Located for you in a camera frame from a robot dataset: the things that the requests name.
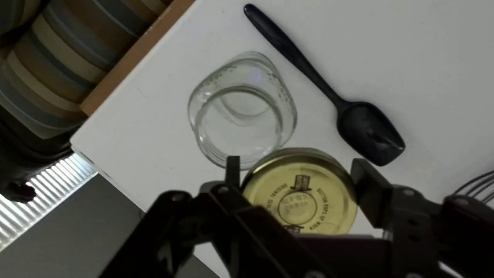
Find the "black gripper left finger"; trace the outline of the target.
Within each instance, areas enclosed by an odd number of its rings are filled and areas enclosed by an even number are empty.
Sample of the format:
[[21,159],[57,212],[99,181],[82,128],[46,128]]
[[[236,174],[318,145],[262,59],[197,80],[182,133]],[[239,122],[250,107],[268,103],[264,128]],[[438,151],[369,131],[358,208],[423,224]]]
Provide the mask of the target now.
[[241,158],[228,156],[225,168],[225,182],[234,188],[241,184]]

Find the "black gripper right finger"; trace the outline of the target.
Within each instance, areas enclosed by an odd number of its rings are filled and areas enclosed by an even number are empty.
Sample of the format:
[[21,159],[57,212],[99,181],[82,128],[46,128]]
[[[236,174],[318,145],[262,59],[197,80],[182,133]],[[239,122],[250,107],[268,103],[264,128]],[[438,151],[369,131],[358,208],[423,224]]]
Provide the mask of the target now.
[[403,196],[369,161],[353,159],[350,165],[355,201],[375,229],[396,230],[403,221]]

